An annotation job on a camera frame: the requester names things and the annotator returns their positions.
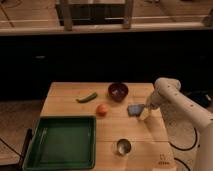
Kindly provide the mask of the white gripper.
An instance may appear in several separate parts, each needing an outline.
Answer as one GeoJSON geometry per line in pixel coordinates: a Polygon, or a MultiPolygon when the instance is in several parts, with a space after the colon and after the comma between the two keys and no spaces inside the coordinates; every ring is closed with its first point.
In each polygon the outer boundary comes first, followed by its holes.
{"type": "Polygon", "coordinates": [[[156,110],[159,108],[163,103],[166,102],[166,99],[156,90],[154,90],[146,99],[145,108],[140,116],[138,117],[139,120],[145,120],[150,114],[151,110],[156,110]]]}

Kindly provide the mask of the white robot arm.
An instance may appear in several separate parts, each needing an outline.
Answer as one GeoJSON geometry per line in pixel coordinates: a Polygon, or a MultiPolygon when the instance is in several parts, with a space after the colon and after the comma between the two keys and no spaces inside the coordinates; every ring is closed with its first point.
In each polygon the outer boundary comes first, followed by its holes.
{"type": "Polygon", "coordinates": [[[154,90],[146,98],[145,107],[151,111],[170,102],[199,131],[199,149],[193,171],[213,171],[213,113],[203,108],[180,92],[177,79],[160,77],[154,83],[154,90]]]}

